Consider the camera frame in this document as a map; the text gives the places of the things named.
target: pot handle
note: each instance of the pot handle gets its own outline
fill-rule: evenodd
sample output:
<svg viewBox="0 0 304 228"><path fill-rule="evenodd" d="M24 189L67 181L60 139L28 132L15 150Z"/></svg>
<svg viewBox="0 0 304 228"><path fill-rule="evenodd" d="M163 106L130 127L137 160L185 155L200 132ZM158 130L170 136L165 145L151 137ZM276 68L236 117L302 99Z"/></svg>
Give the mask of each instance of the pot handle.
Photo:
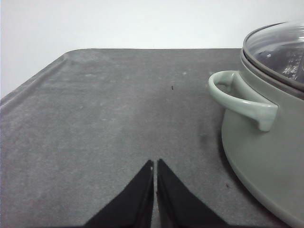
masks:
<svg viewBox="0 0 304 228"><path fill-rule="evenodd" d="M275 120L278 106L255 90L253 90L241 78L239 72L236 70L220 71L214 73L209 78L209 91L211 96L225 108L247 116L258 122L259 130L268 132ZM240 99L229 94L224 93L216 85L225 85L227 90L230 91L232 83L238 91L245 91L248 96L256 101L249 101Z"/></svg>

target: lid rim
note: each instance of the lid rim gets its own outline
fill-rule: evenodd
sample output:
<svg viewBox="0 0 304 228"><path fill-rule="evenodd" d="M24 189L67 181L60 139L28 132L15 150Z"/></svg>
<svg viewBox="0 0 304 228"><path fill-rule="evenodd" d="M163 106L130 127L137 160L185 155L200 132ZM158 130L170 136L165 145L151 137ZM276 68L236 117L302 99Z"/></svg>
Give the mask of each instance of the lid rim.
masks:
<svg viewBox="0 0 304 228"><path fill-rule="evenodd" d="M261 27L261 28L258 28L254 31L252 31L251 33L249 33L245 39L244 39L244 42L243 42L243 53L245 55L245 58L252 64L254 65L256 68L258 68L260 71L264 72L265 74L271 76L272 78L286 84L286 85L289 85L291 86L292 88L294 89L297 89L297 90L300 90L302 92L304 92L304 84L302 83L299 83L297 81L294 81L292 79L289 79L283 75L281 75L280 73L268 68L267 66L265 66L264 64L262 64L261 62L259 62L256 58L253 57L252 54L250 54L249 50L247 49L247 46L246 46L246 42L248 40L248 38L250 36L252 36L253 34L257 33L258 31L262 30L262 29L266 29L268 27L271 27L271 26L275 26L275 25L279 25L279 24L283 24L284 22L282 23L276 23L276 24L272 24L272 25L267 25L267 26L264 26L264 27Z"/></svg>
<svg viewBox="0 0 304 228"><path fill-rule="evenodd" d="M267 73L261 71L259 68L257 68L255 65L253 65L245 56L244 50L241 49L241 62L244 67L247 68L247 70L251 71L254 75L261 78L263 81L269 83L270 85L282 90L285 93L288 93L294 97L297 97L301 100L304 100L304 91L298 90L284 82L281 82L277 80L274 77L271 77Z"/></svg>

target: gray pot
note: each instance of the gray pot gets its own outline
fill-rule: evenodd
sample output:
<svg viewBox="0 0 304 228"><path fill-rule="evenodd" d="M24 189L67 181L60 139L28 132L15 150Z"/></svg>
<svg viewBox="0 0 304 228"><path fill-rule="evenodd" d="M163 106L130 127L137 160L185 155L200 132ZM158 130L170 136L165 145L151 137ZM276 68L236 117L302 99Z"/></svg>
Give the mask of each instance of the gray pot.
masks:
<svg viewBox="0 0 304 228"><path fill-rule="evenodd" d="M249 34L243 66L209 79L226 108L222 142L248 190L292 227L304 227L304 23ZM226 91L216 85L225 85Z"/></svg>

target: glass lid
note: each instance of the glass lid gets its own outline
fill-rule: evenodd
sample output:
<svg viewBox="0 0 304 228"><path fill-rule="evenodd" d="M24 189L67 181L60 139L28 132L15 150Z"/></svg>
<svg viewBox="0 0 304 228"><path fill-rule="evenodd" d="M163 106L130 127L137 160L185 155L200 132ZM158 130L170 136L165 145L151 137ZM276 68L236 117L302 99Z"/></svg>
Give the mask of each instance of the glass lid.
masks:
<svg viewBox="0 0 304 228"><path fill-rule="evenodd" d="M255 67L304 91L304 21L253 31L245 38L243 50Z"/></svg>

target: table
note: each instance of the table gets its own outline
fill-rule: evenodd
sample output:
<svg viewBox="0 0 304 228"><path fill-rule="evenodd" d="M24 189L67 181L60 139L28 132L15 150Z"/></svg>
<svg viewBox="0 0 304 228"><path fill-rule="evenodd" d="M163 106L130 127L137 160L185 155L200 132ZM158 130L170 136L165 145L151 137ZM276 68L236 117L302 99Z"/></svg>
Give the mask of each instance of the table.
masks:
<svg viewBox="0 0 304 228"><path fill-rule="evenodd" d="M163 158L229 224L285 227L225 157L208 77L239 49L81 49L1 101L1 224L82 225ZM160 227L154 200L152 227Z"/></svg>

